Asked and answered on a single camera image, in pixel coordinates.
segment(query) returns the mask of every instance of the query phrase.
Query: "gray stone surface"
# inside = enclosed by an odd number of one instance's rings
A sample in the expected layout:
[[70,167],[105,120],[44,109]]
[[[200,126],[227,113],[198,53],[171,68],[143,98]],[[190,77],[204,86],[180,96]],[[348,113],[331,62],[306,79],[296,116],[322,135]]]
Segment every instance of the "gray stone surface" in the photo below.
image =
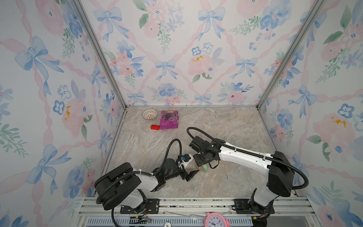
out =
[[[111,158],[109,171],[123,164],[131,163],[135,169],[152,171],[159,167],[165,151],[174,138],[181,140],[183,154],[195,154],[188,145],[192,139],[187,134],[187,127],[198,127],[211,136],[223,139],[233,145],[262,153],[274,153],[273,144],[264,128],[256,108],[228,107],[179,107],[153,108],[158,116],[153,121],[146,121],[142,113],[149,108],[128,108],[125,122],[116,149]],[[151,125],[159,125],[162,110],[179,111],[179,128],[151,130]],[[191,130],[193,135],[207,139],[201,133]],[[168,158],[176,159],[179,145],[175,142]],[[146,196],[251,196],[253,190],[267,181],[267,177],[250,168],[221,161],[216,169],[193,163],[187,171],[199,169],[194,178],[187,182],[181,177],[168,180],[166,186],[158,192],[145,192]]]

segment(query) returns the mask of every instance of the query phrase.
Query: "floral wallpaper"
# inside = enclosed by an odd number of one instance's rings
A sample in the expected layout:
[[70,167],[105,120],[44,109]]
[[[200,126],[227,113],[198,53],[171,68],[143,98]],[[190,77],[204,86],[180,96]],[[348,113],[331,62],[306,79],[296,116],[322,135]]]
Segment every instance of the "floral wallpaper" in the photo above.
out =
[[218,106],[258,103],[314,1],[81,2],[127,105]]
[[123,110],[68,1],[1,1],[0,27],[0,227],[72,226]]
[[362,7],[327,0],[260,109],[277,150],[308,176],[298,193],[324,227],[363,226]]

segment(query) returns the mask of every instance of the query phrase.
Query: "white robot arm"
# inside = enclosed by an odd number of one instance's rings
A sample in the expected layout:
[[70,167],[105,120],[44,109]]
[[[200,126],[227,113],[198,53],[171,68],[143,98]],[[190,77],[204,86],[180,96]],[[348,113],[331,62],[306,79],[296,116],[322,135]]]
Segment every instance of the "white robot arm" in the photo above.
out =
[[[198,136],[192,136],[189,130],[197,130],[212,141],[208,142]],[[186,172],[185,167],[193,160],[198,166],[209,164],[216,160],[234,162],[252,168],[266,176],[268,182],[262,187],[255,189],[248,201],[248,206],[242,208],[254,213],[264,213],[272,205],[278,196],[289,197],[291,190],[301,189],[308,185],[307,177],[297,168],[292,166],[285,155],[275,151],[274,154],[259,153],[234,146],[220,139],[215,139],[204,131],[189,127],[187,133],[192,137],[189,147],[197,152],[195,155],[182,155],[180,140],[173,139],[168,146],[165,158],[160,168],[154,169],[152,173],[136,170],[129,163],[124,163],[95,182],[95,188],[99,196],[98,204],[103,204],[105,210],[110,210],[121,204],[130,207],[135,213],[144,210],[147,198],[141,191],[158,191],[166,183],[166,180],[181,176],[182,179],[190,181],[198,170]],[[167,158],[168,151],[173,142],[178,141],[180,154],[177,160]],[[294,174],[297,172],[304,179],[304,184],[292,186]]]

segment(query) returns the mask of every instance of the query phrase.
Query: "clock face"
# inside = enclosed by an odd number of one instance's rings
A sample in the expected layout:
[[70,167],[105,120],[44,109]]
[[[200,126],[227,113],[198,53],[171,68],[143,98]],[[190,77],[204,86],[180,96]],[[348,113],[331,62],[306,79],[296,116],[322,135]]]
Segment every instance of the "clock face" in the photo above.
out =
[[209,217],[207,227],[225,227],[224,220],[218,215],[212,215]]

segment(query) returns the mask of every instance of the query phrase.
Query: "small basket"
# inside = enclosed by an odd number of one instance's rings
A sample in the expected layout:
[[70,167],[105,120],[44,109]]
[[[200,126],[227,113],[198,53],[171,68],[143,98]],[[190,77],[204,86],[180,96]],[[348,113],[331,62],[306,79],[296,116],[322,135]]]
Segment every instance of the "small basket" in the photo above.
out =
[[148,110],[144,111],[144,113],[142,114],[142,117],[145,120],[151,121],[151,120],[154,120],[157,115],[158,115],[158,113],[156,110],[148,109]]

